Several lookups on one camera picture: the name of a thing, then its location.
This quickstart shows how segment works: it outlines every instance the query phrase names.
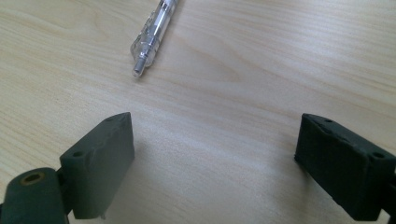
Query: pen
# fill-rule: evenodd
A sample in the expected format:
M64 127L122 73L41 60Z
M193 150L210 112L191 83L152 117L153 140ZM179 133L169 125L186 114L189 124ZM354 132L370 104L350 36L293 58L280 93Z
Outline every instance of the pen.
M163 39L166 27L175 11L178 0L161 0L151 12L142 31L131 46L134 56L134 76L140 77L145 67L149 67Z

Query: wood grain surface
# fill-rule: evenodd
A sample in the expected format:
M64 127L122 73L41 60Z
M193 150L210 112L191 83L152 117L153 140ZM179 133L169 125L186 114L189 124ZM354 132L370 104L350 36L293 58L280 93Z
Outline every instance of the wood grain surface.
M293 155L303 113L396 154L396 2L180 0L135 79L157 4L0 1L0 201L130 111L136 158L107 219L71 223L357 223Z

